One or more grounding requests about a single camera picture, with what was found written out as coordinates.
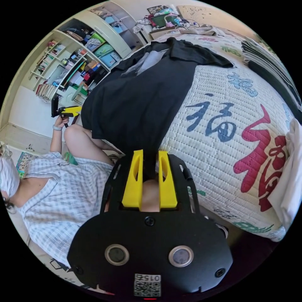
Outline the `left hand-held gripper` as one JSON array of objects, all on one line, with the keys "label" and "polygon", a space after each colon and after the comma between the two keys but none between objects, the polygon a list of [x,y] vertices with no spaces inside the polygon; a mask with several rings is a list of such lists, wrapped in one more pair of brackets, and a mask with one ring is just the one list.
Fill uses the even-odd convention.
[{"label": "left hand-held gripper", "polygon": [[61,107],[59,111],[59,116],[61,117],[76,117],[79,115],[78,112],[81,112],[81,106],[70,106],[70,107]]}]

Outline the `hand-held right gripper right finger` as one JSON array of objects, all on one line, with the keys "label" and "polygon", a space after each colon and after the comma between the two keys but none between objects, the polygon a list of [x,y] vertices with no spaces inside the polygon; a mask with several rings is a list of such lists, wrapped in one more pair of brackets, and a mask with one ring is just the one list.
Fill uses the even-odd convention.
[{"label": "hand-held right gripper right finger", "polygon": [[177,207],[177,197],[168,153],[166,151],[159,151],[158,160],[159,207],[160,209],[174,209]]}]

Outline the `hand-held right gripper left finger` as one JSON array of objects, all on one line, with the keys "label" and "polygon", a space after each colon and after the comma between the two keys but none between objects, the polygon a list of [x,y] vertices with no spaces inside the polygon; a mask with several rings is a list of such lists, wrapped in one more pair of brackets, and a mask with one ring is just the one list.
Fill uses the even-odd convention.
[{"label": "hand-held right gripper left finger", "polygon": [[136,150],[130,163],[122,204],[125,208],[141,208],[143,197],[143,150]]}]

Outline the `person's left hand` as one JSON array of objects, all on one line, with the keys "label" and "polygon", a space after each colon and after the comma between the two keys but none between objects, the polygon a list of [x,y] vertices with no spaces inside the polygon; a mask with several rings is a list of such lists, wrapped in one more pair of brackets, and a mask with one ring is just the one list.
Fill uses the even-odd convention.
[{"label": "person's left hand", "polygon": [[66,124],[68,124],[68,122],[69,122],[69,117],[61,117],[61,116],[59,116],[59,117],[56,119],[56,121],[55,121],[55,123],[54,123],[54,125],[53,125],[53,129],[56,130],[56,131],[61,131],[62,128],[63,128]]}]

